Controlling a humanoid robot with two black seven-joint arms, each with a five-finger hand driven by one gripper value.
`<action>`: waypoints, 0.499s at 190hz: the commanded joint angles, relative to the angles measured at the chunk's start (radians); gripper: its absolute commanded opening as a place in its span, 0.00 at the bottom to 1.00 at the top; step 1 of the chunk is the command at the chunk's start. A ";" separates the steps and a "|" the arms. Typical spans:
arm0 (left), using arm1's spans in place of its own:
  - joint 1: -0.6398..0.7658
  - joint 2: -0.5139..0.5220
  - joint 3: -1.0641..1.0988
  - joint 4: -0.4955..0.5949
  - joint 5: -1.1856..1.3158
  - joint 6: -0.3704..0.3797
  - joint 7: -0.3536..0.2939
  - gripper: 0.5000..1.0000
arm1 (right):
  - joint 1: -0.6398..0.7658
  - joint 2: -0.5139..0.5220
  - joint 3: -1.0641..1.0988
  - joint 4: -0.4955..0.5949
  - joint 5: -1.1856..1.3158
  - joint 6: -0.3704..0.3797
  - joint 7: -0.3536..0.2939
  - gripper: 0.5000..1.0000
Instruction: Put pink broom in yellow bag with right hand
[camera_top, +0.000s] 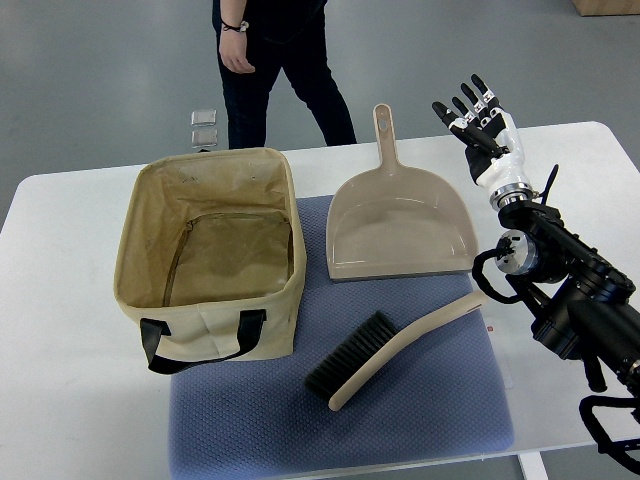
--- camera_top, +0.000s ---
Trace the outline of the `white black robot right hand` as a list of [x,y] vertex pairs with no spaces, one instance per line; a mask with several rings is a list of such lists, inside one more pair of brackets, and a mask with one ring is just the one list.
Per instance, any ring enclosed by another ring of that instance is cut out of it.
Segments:
[[524,172],[524,148],[512,116],[478,75],[460,85],[466,97],[452,99],[453,108],[436,101],[432,109],[445,127],[465,145],[473,182],[487,193],[496,211],[531,200],[534,188]]

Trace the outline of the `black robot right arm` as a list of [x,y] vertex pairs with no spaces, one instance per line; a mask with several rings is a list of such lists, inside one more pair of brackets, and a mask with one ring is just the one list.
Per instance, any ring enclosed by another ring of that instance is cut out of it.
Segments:
[[564,226],[524,181],[501,180],[487,189],[505,233],[476,256],[472,276],[502,304],[523,303],[534,317],[533,338],[563,360],[579,360],[591,395],[580,417],[600,453],[632,473],[636,439],[614,441],[598,420],[598,408],[639,416],[639,313],[629,299],[634,283]]

